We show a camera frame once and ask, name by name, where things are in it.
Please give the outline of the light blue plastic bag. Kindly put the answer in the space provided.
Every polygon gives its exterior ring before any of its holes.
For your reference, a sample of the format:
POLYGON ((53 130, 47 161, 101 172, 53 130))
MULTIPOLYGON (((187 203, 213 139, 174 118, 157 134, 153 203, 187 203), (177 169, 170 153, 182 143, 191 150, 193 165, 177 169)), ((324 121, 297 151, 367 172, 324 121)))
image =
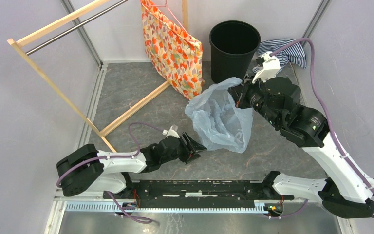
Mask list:
POLYGON ((226 149, 243 153, 248 147, 253 110, 236 108, 236 102, 228 92, 228 88, 238 86, 241 81, 228 78, 212 84, 185 107, 185 114, 192 120, 201 144, 209 151, 226 149))

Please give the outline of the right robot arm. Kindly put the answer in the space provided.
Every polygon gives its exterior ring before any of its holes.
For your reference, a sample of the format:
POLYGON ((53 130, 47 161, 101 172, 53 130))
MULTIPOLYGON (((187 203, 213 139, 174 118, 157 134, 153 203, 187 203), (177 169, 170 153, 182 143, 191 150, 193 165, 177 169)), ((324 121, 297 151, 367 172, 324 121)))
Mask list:
POLYGON ((238 108, 255 110, 327 174, 326 178, 307 179, 270 171, 262 182, 266 198, 305 198, 344 219, 374 217, 374 178, 359 169, 344 148, 336 144, 337 138, 324 114, 301 104, 300 88, 290 79, 245 79, 228 92, 238 108))

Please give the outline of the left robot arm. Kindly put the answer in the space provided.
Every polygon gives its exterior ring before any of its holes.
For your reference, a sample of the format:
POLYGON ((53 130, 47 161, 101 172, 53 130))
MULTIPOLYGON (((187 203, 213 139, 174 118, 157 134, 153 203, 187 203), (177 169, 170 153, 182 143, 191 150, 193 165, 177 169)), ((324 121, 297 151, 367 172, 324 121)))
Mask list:
POLYGON ((126 153, 97 150, 94 144, 86 144, 56 164, 56 185, 65 197, 90 190, 109 191, 125 199, 133 194, 127 173, 150 173, 177 159, 188 164, 205 150, 185 132, 167 134, 158 143, 126 153))

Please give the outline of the black plastic trash bin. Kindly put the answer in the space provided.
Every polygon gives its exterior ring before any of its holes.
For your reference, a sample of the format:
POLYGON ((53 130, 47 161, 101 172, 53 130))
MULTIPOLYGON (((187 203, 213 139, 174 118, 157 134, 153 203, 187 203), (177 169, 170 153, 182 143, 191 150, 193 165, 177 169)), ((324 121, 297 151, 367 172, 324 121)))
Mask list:
POLYGON ((258 30, 249 23, 228 20, 216 24, 209 33, 212 81, 243 79, 260 42, 258 30))

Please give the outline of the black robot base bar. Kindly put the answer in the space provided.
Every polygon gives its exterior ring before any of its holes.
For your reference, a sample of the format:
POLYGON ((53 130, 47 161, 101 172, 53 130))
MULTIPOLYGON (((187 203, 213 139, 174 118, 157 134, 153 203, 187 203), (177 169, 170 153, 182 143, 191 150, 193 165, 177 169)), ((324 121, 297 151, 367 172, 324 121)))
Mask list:
POLYGON ((139 208, 251 208, 254 201, 287 201, 261 180, 139 180, 113 194, 117 200, 135 200, 139 208))

